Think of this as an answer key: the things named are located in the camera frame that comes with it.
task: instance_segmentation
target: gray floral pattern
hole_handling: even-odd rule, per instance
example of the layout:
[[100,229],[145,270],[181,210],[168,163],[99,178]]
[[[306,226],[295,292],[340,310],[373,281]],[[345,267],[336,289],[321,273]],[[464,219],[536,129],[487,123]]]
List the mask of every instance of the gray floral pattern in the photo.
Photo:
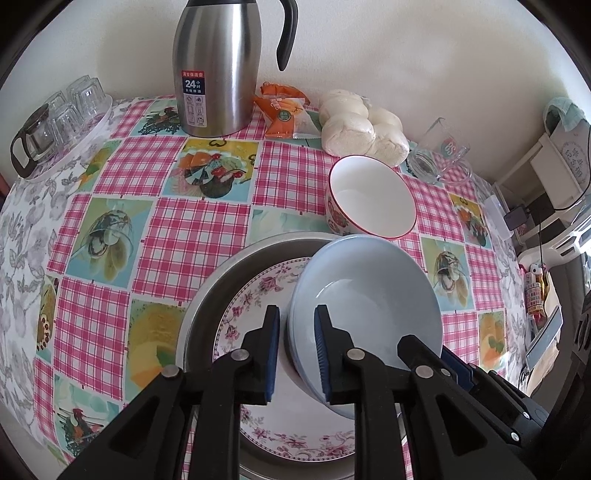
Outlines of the gray floral pattern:
[[[483,203],[493,194],[491,185],[479,177],[473,178],[478,201]],[[525,365],[525,312],[523,276],[519,272],[517,256],[510,240],[501,240],[495,225],[488,225],[492,247],[496,255],[496,266],[501,276],[501,291],[506,310],[507,372],[506,379],[518,388],[519,375]]]
[[0,400],[39,441],[33,359],[45,268],[81,175],[133,101],[114,102],[105,128],[80,157],[18,179],[0,213]]

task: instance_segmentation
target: orange snack package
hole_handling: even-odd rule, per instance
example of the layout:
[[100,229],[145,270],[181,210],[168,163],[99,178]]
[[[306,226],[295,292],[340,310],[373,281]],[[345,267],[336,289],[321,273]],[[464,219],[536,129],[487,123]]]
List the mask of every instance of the orange snack package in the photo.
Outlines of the orange snack package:
[[310,99],[304,92],[290,85],[265,82],[261,85],[261,95],[272,98],[302,98],[304,100],[304,106],[310,104]]
[[267,138],[320,138],[302,98],[255,97],[267,122]]

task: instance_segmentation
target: tablecloth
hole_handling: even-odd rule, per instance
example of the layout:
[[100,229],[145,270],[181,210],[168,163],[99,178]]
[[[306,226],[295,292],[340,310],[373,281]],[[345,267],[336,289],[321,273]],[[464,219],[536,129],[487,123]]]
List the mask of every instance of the tablecloth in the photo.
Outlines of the tablecloth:
[[[184,312],[216,267],[271,235],[329,231],[337,159],[318,142],[265,140],[259,111],[211,140],[180,129],[172,97],[124,100],[105,132],[42,181],[15,182],[0,217],[0,395],[64,464],[174,363]],[[480,207],[490,185],[395,170],[417,223],[393,242],[429,277],[444,344],[517,384],[523,287]]]

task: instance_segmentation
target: teapot handle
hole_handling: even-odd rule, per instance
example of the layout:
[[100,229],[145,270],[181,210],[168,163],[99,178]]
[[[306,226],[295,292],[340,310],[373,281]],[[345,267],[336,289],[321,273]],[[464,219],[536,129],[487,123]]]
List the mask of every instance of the teapot handle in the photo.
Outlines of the teapot handle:
[[[17,171],[17,173],[24,179],[26,179],[27,177],[30,177],[31,173],[33,173],[33,171],[35,170],[35,168],[37,166],[37,162],[35,160],[33,160],[31,154],[29,153],[29,149],[27,147],[27,141],[25,139],[26,134],[27,133],[24,130],[20,130],[20,132],[17,133],[16,137],[14,137],[12,139],[12,143],[10,144],[10,158],[12,160],[12,166]],[[19,159],[17,158],[17,156],[14,154],[14,152],[12,150],[14,147],[14,144],[19,139],[21,140],[21,143],[22,143],[22,149],[25,151],[25,153],[29,159],[27,165],[24,167],[22,166],[21,162],[19,161]]]
[[290,59],[291,49],[296,39],[297,28],[297,3],[296,0],[280,0],[285,12],[283,32],[277,46],[277,65],[283,72]]

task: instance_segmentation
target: bread roll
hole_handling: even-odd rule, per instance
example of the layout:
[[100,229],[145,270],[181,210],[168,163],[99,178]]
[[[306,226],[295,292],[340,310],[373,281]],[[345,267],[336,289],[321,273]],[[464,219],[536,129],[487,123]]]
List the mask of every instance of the bread roll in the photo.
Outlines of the bread roll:
[[356,113],[364,118],[367,118],[369,115],[369,111],[363,104],[363,100],[351,96],[334,97],[320,108],[318,112],[320,125],[323,126],[331,116],[339,113]]
[[374,126],[357,113],[338,113],[322,129],[322,148],[335,157],[365,155],[374,140]]
[[322,107],[322,105],[324,105],[326,102],[335,97],[353,97],[357,100],[361,100],[361,97],[359,95],[348,90],[331,90],[320,97],[320,103],[318,104],[318,108]]
[[410,151],[402,130],[390,124],[374,125],[375,141],[368,150],[369,157],[376,158],[388,167],[400,165]]
[[372,125],[390,124],[397,127],[401,132],[404,131],[400,119],[385,108],[371,107],[368,118]]

